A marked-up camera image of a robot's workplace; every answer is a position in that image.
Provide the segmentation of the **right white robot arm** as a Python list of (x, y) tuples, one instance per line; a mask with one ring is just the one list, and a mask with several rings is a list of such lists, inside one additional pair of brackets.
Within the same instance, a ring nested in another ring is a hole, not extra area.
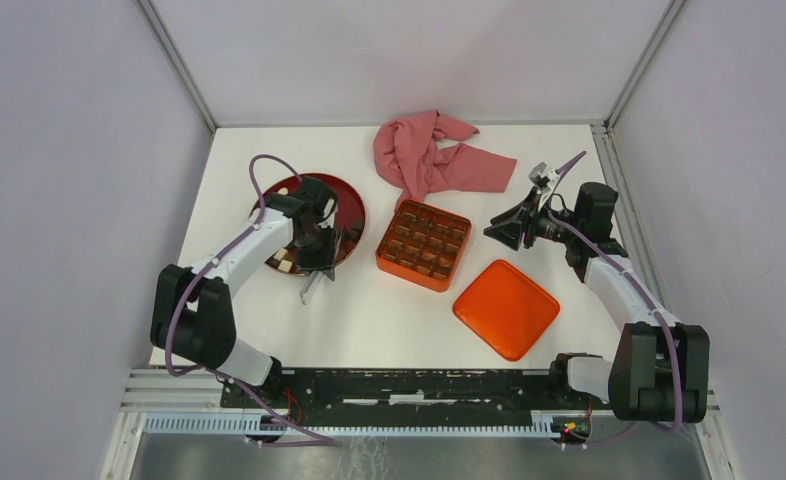
[(549, 400), (571, 408), (589, 394), (624, 421), (678, 426), (707, 413), (710, 339), (699, 325), (671, 314), (637, 278), (613, 236), (618, 193), (596, 182), (581, 185), (572, 209), (551, 207), (538, 180), (516, 206), (492, 218), (485, 236), (519, 250), (537, 239), (563, 245), (565, 259), (600, 300), (621, 335), (613, 359), (560, 354), (546, 382)]

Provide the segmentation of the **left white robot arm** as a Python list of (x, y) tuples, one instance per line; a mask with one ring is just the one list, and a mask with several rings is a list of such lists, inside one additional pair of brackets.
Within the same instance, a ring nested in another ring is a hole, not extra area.
[(306, 298), (316, 281), (335, 278), (343, 232), (334, 224), (336, 193), (322, 180), (304, 177), (286, 194), (268, 193), (224, 245), (190, 266), (169, 264), (159, 273), (150, 327), (151, 344), (163, 350), (165, 366), (178, 356), (245, 383), (259, 407), (275, 405), (283, 394), (273, 374), (280, 363), (241, 340), (233, 300), (243, 285), (278, 250), (296, 250), (294, 266), (308, 279)]

